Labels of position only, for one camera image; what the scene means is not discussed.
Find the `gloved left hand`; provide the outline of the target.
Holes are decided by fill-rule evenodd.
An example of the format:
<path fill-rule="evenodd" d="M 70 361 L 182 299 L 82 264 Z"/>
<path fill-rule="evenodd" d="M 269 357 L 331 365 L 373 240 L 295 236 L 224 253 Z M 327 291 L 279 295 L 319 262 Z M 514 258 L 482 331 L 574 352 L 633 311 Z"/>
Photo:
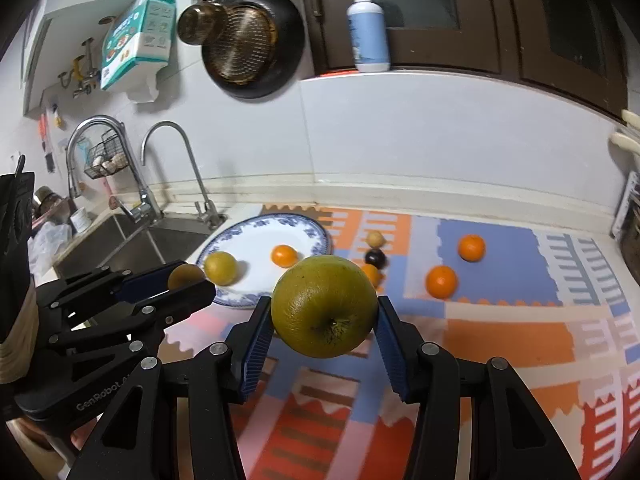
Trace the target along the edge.
<path fill-rule="evenodd" d="M 39 326 L 36 286 L 29 270 L 32 192 L 35 174 L 18 158 L 12 174 L 1 177 L 1 382 L 24 377 Z"/>

